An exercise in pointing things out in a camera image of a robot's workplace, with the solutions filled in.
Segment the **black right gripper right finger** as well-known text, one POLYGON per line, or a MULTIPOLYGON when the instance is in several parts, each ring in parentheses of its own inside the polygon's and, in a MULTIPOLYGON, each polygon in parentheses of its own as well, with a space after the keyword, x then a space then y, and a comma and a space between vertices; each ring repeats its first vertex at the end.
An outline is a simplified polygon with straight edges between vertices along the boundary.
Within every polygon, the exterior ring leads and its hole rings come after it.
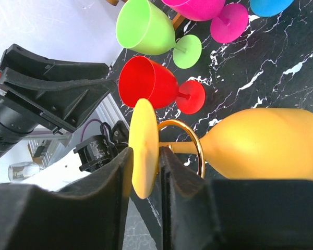
POLYGON ((207 181, 159 153, 163 249, 313 249, 313 181, 207 181))

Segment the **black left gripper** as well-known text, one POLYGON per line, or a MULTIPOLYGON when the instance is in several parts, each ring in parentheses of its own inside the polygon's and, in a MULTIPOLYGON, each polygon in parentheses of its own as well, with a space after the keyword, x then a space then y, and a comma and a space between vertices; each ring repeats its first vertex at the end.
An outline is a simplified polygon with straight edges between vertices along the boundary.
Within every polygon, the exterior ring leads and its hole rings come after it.
POLYGON ((48 59, 17 44, 0 62, 0 158, 37 125, 75 132, 116 88, 105 63, 48 59))

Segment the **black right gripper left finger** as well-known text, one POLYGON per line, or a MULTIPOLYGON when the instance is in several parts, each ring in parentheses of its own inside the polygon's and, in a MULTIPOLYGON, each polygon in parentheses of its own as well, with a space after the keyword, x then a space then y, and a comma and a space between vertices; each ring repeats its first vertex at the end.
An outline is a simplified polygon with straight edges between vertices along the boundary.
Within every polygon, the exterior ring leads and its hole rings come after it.
POLYGON ((0 184, 0 249, 121 249, 132 173, 127 147, 58 192, 0 184))

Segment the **red wine glass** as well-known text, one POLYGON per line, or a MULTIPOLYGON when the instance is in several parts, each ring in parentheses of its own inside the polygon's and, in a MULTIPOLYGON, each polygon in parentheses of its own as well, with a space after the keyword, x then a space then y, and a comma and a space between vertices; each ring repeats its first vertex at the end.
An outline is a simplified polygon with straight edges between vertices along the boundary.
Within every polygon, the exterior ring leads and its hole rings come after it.
POLYGON ((135 56, 124 65, 119 75, 118 91, 128 107, 135 107, 138 100, 145 98, 154 109, 175 102, 178 109, 188 115, 197 113, 206 100, 201 83, 188 80, 178 84, 171 71, 144 56, 135 56))

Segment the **green wine glass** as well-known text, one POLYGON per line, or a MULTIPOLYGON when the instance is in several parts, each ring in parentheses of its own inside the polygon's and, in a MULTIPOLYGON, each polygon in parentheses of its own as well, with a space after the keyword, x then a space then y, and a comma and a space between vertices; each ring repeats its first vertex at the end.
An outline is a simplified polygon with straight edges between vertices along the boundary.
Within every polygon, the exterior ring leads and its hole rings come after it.
POLYGON ((156 56, 173 51, 174 64, 187 69, 197 63, 202 44, 195 35, 176 40, 169 17, 150 1, 129 0, 119 12, 116 22, 119 44, 144 55, 156 56))

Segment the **yellow orange wine glass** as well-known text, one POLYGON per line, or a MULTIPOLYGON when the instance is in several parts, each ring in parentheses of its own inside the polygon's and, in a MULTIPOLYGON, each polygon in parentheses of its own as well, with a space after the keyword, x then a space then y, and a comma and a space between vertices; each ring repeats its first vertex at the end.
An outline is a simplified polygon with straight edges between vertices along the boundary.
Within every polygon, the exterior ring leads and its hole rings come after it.
POLYGON ((297 108, 250 108, 218 122, 198 138, 179 120, 157 123, 147 99, 133 111, 129 146, 134 152, 133 188, 147 198, 158 174, 160 147, 197 154, 197 174, 206 164, 228 179, 313 180, 313 113, 297 108))

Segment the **magenta wine glass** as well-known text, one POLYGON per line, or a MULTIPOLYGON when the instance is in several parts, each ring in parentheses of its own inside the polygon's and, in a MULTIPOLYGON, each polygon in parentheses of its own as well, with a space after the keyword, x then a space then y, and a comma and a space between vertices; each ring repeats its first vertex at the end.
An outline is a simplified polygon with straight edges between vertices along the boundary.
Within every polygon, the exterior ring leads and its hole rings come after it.
POLYGON ((245 31, 249 14, 239 3, 225 0, 168 0, 165 5, 192 21, 211 21, 212 38, 221 44, 231 43, 245 31))

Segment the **blue wine glass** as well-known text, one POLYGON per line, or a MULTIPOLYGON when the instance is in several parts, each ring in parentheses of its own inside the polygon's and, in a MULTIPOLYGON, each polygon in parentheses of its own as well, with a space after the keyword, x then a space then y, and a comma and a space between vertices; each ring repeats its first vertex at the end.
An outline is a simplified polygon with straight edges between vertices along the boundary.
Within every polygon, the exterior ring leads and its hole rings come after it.
POLYGON ((259 17, 275 16, 286 10, 293 0, 250 0, 252 12, 259 17))

